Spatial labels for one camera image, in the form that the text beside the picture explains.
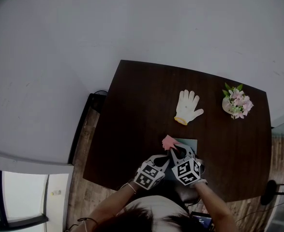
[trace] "potted flowers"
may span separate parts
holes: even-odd
[[[223,110],[231,115],[233,119],[244,118],[254,106],[250,101],[249,96],[246,96],[242,91],[243,84],[238,87],[230,87],[225,83],[227,90],[223,90]]]

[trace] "wooden floor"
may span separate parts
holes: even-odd
[[[89,213],[106,197],[115,192],[83,179],[83,172],[87,160],[88,151],[93,133],[99,119],[99,114],[89,109],[84,122],[83,130],[79,137],[78,145],[73,161],[74,173],[70,189],[67,228],[77,223],[77,219],[87,217]],[[269,179],[278,184],[284,184],[284,137],[272,137],[272,158]],[[260,205],[260,197],[229,202],[227,205],[234,214],[235,220],[241,232],[263,231],[268,221],[271,210],[257,212],[242,219],[247,214],[255,211],[263,211],[274,206],[275,200],[267,206]],[[190,206],[190,210],[207,213],[203,203]]]

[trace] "black stand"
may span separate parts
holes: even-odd
[[[284,195],[284,192],[277,192],[277,184],[274,180],[270,180],[267,183],[267,188],[265,193],[261,196],[260,198],[260,203],[262,205],[267,205],[269,204],[275,195]]]

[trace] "window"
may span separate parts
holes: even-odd
[[[22,230],[47,222],[47,184],[47,175],[0,171],[0,231]]]

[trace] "dark wood tabletop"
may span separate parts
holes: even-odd
[[[91,143],[84,178],[117,189],[151,155],[164,154],[162,139],[197,139],[204,177],[226,202],[263,194],[271,159],[267,94],[248,85],[254,107],[232,119],[222,109],[224,83],[215,75],[152,63],[122,60],[108,91]],[[174,120],[181,90],[200,97],[204,114],[184,126]]]

